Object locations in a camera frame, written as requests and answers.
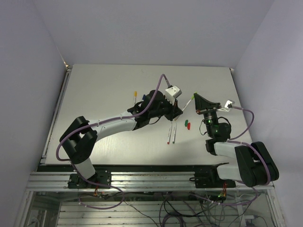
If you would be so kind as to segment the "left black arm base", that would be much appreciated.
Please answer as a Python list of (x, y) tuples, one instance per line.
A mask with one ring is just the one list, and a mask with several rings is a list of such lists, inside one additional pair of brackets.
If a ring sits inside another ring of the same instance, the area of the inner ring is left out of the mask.
[(106, 169), (97, 170), (96, 173), (88, 180), (83, 180), (79, 174), (71, 174), (68, 181), (69, 189), (109, 189), (112, 175)]

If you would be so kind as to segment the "yellow whiteboard marker pen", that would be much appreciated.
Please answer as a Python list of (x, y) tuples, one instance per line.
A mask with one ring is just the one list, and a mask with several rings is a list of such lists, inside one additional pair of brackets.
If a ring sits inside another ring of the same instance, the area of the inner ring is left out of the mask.
[[(186, 110), (186, 108), (188, 107), (188, 105), (191, 103), (191, 101), (192, 101), (193, 99), (194, 99), (194, 97), (192, 96), (192, 97), (190, 98), (190, 100), (185, 104), (185, 106), (182, 108), (182, 113), (181, 113), (181, 115), (184, 113), (184, 111)], [(174, 121), (177, 121), (178, 118), (179, 118), (181, 115), (177, 116), (177, 117), (174, 119)]]

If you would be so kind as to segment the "orange whiteboard marker pen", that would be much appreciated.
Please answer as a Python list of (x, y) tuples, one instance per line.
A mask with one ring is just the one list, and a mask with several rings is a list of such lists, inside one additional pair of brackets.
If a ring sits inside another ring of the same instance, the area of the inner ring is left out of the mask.
[(134, 91), (134, 105), (136, 104), (137, 101), (137, 91)]

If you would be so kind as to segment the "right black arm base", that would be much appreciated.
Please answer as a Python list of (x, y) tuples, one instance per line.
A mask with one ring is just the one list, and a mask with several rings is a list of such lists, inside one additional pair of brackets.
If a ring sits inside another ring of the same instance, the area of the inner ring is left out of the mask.
[(206, 188), (235, 188), (236, 183), (234, 180), (223, 180), (219, 178), (217, 168), (227, 163), (219, 163), (216, 165), (199, 165), (194, 166), (194, 176), (189, 178), (189, 181), (195, 183), (196, 189)]

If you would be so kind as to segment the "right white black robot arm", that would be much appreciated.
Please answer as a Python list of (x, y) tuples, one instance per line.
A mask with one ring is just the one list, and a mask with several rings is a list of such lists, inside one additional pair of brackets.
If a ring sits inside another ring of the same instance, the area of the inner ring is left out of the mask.
[(254, 187), (268, 185), (279, 179), (279, 170), (261, 141), (251, 144), (239, 141), (243, 135), (231, 137), (232, 125), (227, 118), (220, 122), (217, 112), (228, 112), (231, 109), (245, 111), (244, 108), (235, 106), (232, 100), (228, 100), (225, 106), (211, 102), (199, 94), (194, 94), (195, 109), (198, 115), (204, 118), (201, 121), (205, 125), (205, 135), (209, 137), (205, 141), (207, 152), (214, 156), (233, 158), (234, 163), (221, 164), (216, 171), (209, 175), (209, 183), (214, 187), (221, 186), (225, 180), (233, 180)]

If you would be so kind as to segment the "red whiteboard marker pen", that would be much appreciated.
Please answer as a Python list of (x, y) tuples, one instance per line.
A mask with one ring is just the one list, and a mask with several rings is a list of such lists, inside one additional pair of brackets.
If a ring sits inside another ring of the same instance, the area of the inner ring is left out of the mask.
[(170, 128), (169, 128), (167, 144), (170, 144), (171, 135), (172, 135), (172, 124), (171, 124), (171, 126), (170, 126)]

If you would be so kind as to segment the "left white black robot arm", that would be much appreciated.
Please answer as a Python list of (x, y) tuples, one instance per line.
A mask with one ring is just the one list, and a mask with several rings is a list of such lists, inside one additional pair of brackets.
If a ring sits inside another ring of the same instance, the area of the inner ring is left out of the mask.
[(120, 115), (107, 120), (89, 121), (77, 117), (59, 139), (59, 146), (80, 175), (80, 183), (91, 188), (96, 184), (96, 171), (90, 155), (97, 141), (124, 131), (134, 131), (149, 125), (152, 118), (165, 117), (172, 121), (183, 112), (178, 107), (181, 95), (177, 86), (171, 86), (164, 93), (152, 90), (145, 99)]

